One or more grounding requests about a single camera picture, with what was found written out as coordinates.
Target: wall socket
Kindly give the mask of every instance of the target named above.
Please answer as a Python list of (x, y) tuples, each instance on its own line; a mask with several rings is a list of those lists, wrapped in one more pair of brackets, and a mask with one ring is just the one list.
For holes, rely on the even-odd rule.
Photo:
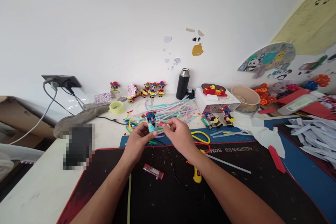
[(75, 76), (72, 75), (42, 75), (42, 77), (46, 80), (48, 78), (53, 78), (55, 80), (55, 82), (57, 82), (59, 84), (59, 88), (60, 87), (66, 87), (65, 83), (67, 82), (72, 82), (72, 87), (73, 88), (81, 88), (81, 84), (78, 82), (78, 80), (76, 79)]

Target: tan bowl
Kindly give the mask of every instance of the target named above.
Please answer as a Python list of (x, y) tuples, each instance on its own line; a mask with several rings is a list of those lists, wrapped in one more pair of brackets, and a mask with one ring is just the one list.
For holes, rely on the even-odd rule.
[(259, 95), (251, 88), (245, 86), (234, 86), (231, 93), (241, 102), (239, 108), (250, 105), (257, 105), (260, 102)]

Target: gray cloth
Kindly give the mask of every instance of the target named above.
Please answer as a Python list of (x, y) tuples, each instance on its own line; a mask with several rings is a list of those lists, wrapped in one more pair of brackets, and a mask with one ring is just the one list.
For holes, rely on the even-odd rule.
[(71, 115), (61, 119), (55, 126), (54, 136), (56, 138), (63, 138), (63, 136), (68, 135), (71, 128), (75, 127), (76, 124), (84, 124), (91, 121), (96, 116), (105, 113), (109, 110), (109, 104), (102, 105), (98, 107), (88, 108), (78, 113), (77, 115)]

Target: yellow paper wall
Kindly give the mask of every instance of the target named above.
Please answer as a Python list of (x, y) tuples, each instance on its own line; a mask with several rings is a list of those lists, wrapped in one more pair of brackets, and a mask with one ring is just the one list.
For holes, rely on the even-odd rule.
[(306, 0), (272, 40), (293, 43), (296, 54), (318, 55), (336, 41), (336, 0)]

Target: black mouse pad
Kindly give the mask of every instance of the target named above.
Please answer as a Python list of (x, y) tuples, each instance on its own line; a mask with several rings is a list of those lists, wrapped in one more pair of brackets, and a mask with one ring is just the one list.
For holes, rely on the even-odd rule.
[[(252, 172), (248, 174), (214, 161), (255, 192), (285, 223), (326, 223), (308, 195), (288, 173), (283, 174), (276, 169), (268, 150), (257, 141), (214, 143), (210, 146), (209, 155)], [(174, 177), (167, 149), (146, 147), (132, 171), (131, 223), (230, 223), (204, 178), (196, 184), (192, 178), (194, 167), (186, 163), (175, 147), (168, 148), (176, 175), (188, 193)], [(71, 222), (116, 166), (123, 151), (123, 148), (96, 151), (58, 223)], [(164, 172), (163, 180), (156, 180), (155, 176), (144, 171), (145, 163)], [(127, 195), (128, 182), (112, 223), (127, 222)]]

